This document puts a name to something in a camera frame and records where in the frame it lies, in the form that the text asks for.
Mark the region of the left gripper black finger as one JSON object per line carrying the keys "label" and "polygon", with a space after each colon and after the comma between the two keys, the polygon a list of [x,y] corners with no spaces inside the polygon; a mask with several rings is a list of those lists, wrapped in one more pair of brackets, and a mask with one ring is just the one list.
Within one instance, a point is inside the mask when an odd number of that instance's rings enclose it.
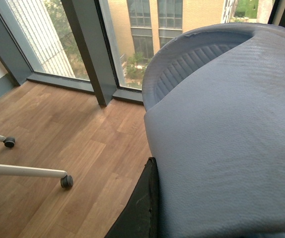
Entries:
{"label": "left gripper black finger", "polygon": [[158,235],[159,177],[150,157],[130,199],[106,234],[107,238],[156,238]]}

